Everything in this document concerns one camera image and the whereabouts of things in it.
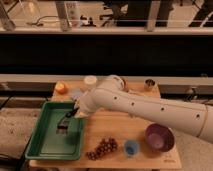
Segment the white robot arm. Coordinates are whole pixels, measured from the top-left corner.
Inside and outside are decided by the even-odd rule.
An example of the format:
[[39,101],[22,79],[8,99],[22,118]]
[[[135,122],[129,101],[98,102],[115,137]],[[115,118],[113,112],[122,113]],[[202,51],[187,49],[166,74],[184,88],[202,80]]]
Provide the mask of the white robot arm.
[[107,76],[77,99],[72,116],[85,118],[105,108],[129,113],[213,144],[213,106],[139,96],[125,92],[124,87],[120,76]]

